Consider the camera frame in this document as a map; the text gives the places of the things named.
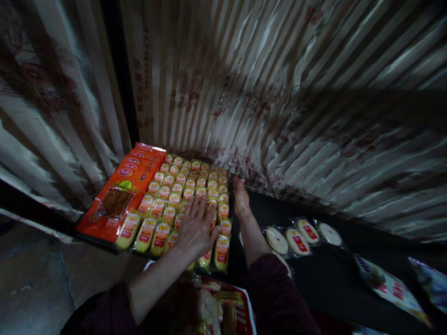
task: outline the plastic bag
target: plastic bag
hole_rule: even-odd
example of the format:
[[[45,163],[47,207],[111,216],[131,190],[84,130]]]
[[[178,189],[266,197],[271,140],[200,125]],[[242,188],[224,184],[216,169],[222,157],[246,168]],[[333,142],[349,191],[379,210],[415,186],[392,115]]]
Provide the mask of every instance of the plastic bag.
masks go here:
[[[427,315],[400,279],[357,254],[354,254],[354,258],[359,267],[360,276],[370,289],[430,328],[432,327]]]

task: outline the curtain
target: curtain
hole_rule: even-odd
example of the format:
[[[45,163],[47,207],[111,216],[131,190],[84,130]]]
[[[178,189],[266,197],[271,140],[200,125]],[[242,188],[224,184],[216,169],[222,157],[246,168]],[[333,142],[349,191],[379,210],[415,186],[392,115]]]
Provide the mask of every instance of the curtain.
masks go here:
[[[3,0],[0,43],[0,178],[75,220],[130,150],[99,2]]]
[[[445,239],[440,6],[121,0],[141,140],[259,192]]]

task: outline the floor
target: floor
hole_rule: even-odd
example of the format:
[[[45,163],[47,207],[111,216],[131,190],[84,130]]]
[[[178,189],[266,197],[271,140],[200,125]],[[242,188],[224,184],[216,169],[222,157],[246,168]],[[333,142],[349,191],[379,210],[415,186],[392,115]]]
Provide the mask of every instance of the floor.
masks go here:
[[[134,278],[145,264],[17,222],[0,236],[0,334],[58,334],[86,299]]]

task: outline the person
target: person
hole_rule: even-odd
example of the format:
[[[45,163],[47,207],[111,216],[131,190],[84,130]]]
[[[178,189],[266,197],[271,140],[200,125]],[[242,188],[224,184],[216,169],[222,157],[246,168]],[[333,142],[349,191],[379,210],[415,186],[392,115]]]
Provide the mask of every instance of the person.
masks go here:
[[[320,334],[318,324],[288,277],[287,268],[271,252],[251,212],[243,179],[234,178],[233,192],[249,269],[245,284],[257,332]],[[190,199],[178,241],[171,250],[127,285],[114,286],[97,297],[89,311],[81,313],[82,318],[72,316],[74,320],[67,322],[62,333],[147,334],[155,332],[156,326],[163,329],[165,322],[169,322],[163,321],[163,314],[151,323],[145,322],[146,316],[185,269],[212,249],[220,233],[220,226],[209,230],[216,206],[205,215],[205,204],[205,197],[201,201],[198,197]]]

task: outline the maroon sleeve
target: maroon sleeve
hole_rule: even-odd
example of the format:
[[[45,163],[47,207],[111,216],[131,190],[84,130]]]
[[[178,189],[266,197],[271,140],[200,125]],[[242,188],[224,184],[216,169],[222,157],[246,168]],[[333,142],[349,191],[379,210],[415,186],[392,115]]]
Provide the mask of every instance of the maroon sleeve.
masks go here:
[[[113,286],[98,300],[96,308],[81,323],[85,334],[134,334],[135,320],[130,312],[127,286]]]
[[[259,334],[321,334],[287,268],[272,254],[257,259],[246,286]]]

